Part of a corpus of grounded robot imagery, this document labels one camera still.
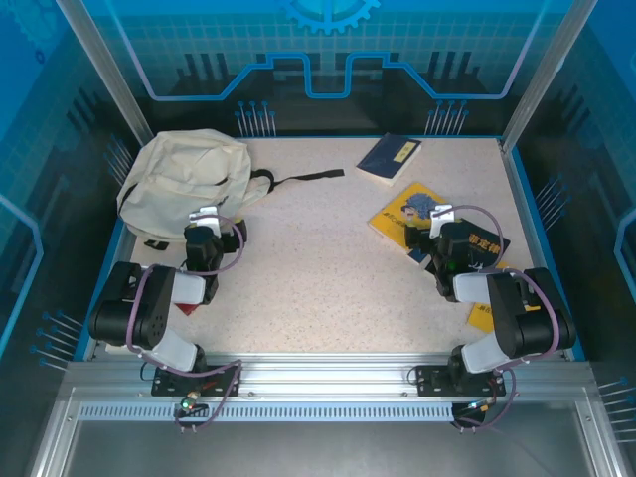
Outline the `yellow book with blue-haired cartoon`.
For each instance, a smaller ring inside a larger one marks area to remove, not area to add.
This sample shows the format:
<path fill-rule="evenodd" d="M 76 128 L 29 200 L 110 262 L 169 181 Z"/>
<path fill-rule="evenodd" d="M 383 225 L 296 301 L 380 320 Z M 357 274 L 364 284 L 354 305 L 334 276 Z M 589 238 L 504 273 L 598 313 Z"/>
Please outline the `yellow book with blue-haired cartoon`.
<path fill-rule="evenodd" d="M 448 201 L 420 183 L 412 183 L 385 205 L 369 221 L 369 226 L 402 248 L 405 244 L 405 228 L 430 227 L 430 212 Z"/>

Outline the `black book with orange title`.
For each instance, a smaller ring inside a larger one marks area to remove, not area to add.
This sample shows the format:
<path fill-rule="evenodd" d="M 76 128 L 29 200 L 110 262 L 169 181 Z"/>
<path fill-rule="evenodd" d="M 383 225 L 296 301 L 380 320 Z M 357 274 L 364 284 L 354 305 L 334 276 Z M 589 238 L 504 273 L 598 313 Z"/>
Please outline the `black book with orange title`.
<path fill-rule="evenodd" d="M 500 239 L 496 233 L 487 231 L 470 221 L 460 219 L 456 222 L 466 222 L 469 230 L 470 258 L 469 272 L 479 271 L 482 268 L 492 267 L 501 252 L 505 252 L 510 245 L 507 238 Z M 429 233 L 429 229 L 420 229 L 423 233 Z M 431 266 L 431 254 L 423 256 L 420 249 L 410 249 L 408 255 L 424 264 L 424 269 L 433 274 Z"/>

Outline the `plain yellow book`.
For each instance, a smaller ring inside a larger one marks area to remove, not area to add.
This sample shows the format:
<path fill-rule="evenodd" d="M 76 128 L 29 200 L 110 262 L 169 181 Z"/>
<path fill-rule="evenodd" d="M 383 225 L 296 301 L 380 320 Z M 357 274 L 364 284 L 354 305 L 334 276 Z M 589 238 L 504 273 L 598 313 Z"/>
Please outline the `plain yellow book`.
<path fill-rule="evenodd" d="M 494 321 L 488 291 L 487 276 L 493 273 L 489 267 L 486 272 L 470 273 L 468 278 L 461 280 L 461 297 L 465 302 L 472 303 L 467 323 L 485 333 L 494 331 Z"/>

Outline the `cream canvas backpack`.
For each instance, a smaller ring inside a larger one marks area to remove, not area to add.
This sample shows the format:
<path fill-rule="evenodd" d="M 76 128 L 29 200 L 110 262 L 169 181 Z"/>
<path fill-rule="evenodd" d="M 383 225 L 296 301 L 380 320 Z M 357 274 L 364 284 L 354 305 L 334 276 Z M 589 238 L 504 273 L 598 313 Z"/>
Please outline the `cream canvas backpack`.
<path fill-rule="evenodd" d="M 213 129 L 163 131 L 139 151 L 117 196 L 117 214 L 141 239 L 183 242 L 206 207 L 232 218 L 281 182 L 254 169 L 245 143 Z"/>

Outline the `blue book with white label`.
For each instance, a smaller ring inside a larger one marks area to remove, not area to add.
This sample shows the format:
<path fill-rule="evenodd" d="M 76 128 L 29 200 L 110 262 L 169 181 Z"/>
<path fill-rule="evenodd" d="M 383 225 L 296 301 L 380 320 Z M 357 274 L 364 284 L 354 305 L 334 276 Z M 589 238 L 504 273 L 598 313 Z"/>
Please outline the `blue book with white label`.
<path fill-rule="evenodd" d="M 392 187 L 420 150 L 421 140 L 386 133 L 356 165 L 356 169 Z"/>

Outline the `grey metal front tray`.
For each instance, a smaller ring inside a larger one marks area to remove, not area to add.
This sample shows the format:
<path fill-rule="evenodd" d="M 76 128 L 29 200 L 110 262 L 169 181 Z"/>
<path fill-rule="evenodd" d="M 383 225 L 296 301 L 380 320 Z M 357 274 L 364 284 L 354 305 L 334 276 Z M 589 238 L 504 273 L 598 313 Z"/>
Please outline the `grey metal front tray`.
<path fill-rule="evenodd" d="M 472 431 L 432 422 L 83 421 L 21 414 L 24 477 L 636 477 L 596 402 L 520 402 Z"/>

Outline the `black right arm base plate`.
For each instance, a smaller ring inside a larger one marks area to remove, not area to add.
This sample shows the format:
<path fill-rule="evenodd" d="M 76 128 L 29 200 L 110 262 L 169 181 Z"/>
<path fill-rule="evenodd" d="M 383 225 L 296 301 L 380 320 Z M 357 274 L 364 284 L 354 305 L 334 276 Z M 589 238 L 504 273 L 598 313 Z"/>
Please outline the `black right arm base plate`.
<path fill-rule="evenodd" d="M 498 398 L 504 397 L 507 393 L 503 378 L 492 372 L 451 372 L 445 366 L 417 366 L 414 369 L 417 394 L 420 398 Z"/>

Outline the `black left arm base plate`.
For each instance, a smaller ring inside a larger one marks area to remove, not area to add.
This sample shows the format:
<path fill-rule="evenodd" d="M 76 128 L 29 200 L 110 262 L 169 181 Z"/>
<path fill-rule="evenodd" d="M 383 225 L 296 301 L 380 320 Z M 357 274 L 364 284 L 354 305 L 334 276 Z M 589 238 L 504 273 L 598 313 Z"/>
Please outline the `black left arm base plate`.
<path fill-rule="evenodd" d="M 156 369 L 151 385 L 151 395 L 159 398 L 184 398 L 190 392 L 198 392 L 205 398 L 221 398 L 228 389 L 237 368 L 204 378 L 186 378 Z"/>

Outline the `aluminium mounting rail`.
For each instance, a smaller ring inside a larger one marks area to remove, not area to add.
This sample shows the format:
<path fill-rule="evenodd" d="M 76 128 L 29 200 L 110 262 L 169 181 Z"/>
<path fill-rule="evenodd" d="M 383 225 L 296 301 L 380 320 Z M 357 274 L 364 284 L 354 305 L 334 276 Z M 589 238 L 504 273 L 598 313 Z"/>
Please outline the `aluminium mounting rail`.
<path fill-rule="evenodd" d="M 445 365 L 444 353 L 211 353 L 213 365 L 240 360 L 238 397 L 250 401 L 415 400 L 413 367 Z M 139 378 L 133 355 L 100 356 L 68 365 L 58 398 L 77 401 L 144 400 L 150 385 Z M 591 365 L 562 358 L 514 370 L 521 401 L 580 401 L 599 392 Z"/>

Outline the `aluminium frame post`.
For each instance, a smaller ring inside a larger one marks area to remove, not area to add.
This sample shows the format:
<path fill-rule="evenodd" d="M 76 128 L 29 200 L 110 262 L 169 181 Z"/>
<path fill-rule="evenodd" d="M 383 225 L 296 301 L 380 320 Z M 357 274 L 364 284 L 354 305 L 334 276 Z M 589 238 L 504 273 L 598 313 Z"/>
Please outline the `aluminium frame post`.
<path fill-rule="evenodd" d="M 509 155 L 561 69 L 598 0 L 572 0 L 530 83 L 521 97 L 501 139 L 501 150 Z"/>
<path fill-rule="evenodd" d="M 93 68 L 141 146 L 155 134 L 82 0 L 56 0 Z"/>

